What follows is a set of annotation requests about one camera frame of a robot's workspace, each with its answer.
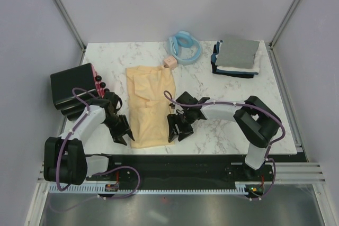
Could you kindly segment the yellow t shirt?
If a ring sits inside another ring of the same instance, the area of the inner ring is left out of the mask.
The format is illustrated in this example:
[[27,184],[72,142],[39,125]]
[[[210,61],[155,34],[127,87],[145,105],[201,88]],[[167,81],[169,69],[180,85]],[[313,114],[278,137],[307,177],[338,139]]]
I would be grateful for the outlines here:
[[133,148],[168,144],[167,116],[173,111],[164,91],[175,95],[175,81],[170,69],[163,66],[137,66],[126,69],[130,127]]

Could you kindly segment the black pink drawer organizer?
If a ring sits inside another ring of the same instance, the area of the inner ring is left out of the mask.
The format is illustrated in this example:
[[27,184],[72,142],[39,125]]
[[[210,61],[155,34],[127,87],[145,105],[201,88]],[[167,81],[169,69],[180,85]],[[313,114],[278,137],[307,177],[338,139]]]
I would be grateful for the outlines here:
[[85,108],[76,96],[88,102],[94,97],[103,98],[109,90],[91,63],[51,74],[50,82],[55,108],[70,121],[76,120]]

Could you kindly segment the small pink cube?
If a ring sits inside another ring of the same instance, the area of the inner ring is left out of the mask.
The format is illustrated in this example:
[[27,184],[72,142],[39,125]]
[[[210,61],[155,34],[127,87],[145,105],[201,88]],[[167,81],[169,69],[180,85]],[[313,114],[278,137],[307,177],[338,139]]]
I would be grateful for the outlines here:
[[173,70],[177,67],[177,60],[173,56],[164,59],[164,67]]

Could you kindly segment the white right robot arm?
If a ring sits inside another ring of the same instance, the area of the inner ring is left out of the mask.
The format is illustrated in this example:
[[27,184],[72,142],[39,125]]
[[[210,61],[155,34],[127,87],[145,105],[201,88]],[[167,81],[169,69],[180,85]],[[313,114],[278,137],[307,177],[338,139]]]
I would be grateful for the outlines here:
[[258,97],[250,96],[240,102],[217,101],[209,97],[200,100],[184,92],[173,100],[169,91],[164,96],[174,108],[180,106],[174,114],[167,116],[169,125],[168,141],[182,141],[194,134],[192,124],[199,120],[225,120],[238,124],[246,139],[249,141],[248,152],[243,166],[243,175],[248,180],[257,179],[262,173],[262,166],[267,161],[273,140],[278,130],[284,137],[286,131],[280,118]]

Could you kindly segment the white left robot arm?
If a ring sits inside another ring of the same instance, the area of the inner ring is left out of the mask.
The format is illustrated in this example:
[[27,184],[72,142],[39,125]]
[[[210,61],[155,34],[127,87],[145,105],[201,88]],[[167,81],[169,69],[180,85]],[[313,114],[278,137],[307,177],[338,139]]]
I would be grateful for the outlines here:
[[46,181],[55,182],[57,190],[63,192],[70,185],[81,185],[86,177],[97,173],[105,180],[116,175],[116,167],[106,156],[86,155],[85,143],[93,132],[105,125],[113,142],[126,145],[128,135],[134,139],[127,117],[119,115],[122,107],[120,97],[92,99],[85,107],[73,127],[58,137],[50,137],[44,144],[44,171]]

